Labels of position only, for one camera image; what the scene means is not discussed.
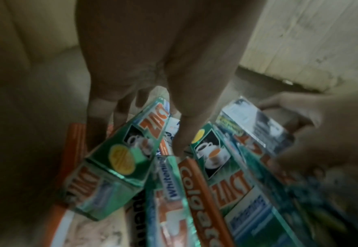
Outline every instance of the hand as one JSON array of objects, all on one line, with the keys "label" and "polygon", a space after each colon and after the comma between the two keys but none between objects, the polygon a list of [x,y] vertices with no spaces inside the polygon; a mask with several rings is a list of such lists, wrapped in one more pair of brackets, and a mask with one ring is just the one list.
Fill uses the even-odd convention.
[{"label": "hand", "polygon": [[79,0],[76,23],[91,76],[87,145],[124,123],[163,85],[181,112],[181,155],[208,120],[237,68],[265,0]]},{"label": "hand", "polygon": [[318,166],[358,166],[358,95],[281,93],[258,107],[282,107],[299,114],[286,126],[296,140],[275,159],[275,170],[307,173]]}]

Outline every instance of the pile of toothpaste boxes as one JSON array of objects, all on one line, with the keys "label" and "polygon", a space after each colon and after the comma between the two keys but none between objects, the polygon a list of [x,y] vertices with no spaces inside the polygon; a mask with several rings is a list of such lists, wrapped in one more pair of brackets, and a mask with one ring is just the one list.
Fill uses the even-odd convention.
[{"label": "pile of toothpaste boxes", "polygon": [[158,98],[95,149],[60,196],[100,220],[125,207],[131,246],[358,246],[358,223],[269,161],[292,136],[244,98],[200,129],[179,164],[179,120]]}]

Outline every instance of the yellow sticker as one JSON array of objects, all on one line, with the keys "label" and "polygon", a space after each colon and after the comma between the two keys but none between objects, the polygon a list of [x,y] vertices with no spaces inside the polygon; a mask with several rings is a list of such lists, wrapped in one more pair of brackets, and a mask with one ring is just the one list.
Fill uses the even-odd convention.
[{"label": "yellow sticker", "polygon": [[202,138],[203,135],[204,135],[204,129],[200,129],[200,130],[198,131],[198,133],[196,134],[194,140],[192,140],[191,144],[194,144],[194,143],[196,143],[197,141],[199,141],[199,140]]},{"label": "yellow sticker", "polygon": [[115,145],[108,155],[112,168],[122,174],[130,175],[135,170],[135,162],[130,150],[124,145]]}]

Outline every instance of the yellow circle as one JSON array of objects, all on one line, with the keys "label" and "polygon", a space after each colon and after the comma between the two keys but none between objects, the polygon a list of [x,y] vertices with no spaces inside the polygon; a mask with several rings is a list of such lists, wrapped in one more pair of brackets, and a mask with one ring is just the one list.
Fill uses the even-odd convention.
[{"label": "yellow circle", "polygon": [[204,135],[204,129],[200,129],[198,131],[198,133],[195,135],[195,138],[194,138],[194,140],[192,140],[191,144],[194,144],[197,141],[199,141],[202,138],[203,135]]},{"label": "yellow circle", "polygon": [[113,146],[108,154],[108,159],[112,168],[122,175],[130,175],[135,170],[134,158],[124,145]]}]

